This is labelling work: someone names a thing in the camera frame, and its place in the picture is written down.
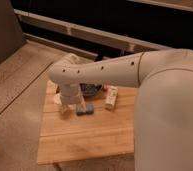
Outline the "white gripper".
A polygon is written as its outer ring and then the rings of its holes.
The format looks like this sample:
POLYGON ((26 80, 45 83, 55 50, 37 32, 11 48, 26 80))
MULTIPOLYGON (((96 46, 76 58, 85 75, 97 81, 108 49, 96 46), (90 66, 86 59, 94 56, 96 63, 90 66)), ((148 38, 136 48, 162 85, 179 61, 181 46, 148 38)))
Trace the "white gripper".
POLYGON ((86 103, 78 84, 66 84, 59 86, 60 99, 63 105, 60 106, 60 113, 64 114, 70 107, 76 104, 81 110, 86 110, 86 103))

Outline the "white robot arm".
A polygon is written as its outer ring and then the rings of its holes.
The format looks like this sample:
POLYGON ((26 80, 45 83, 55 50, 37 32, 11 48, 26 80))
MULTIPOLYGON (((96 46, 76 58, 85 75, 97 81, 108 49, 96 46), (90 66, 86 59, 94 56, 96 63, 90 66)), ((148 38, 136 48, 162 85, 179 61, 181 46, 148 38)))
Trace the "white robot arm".
POLYGON ((64 104, 81 101, 79 85, 135 87, 135 171, 193 171, 193 50, 166 49, 80 64, 68 54, 49 78, 64 104))

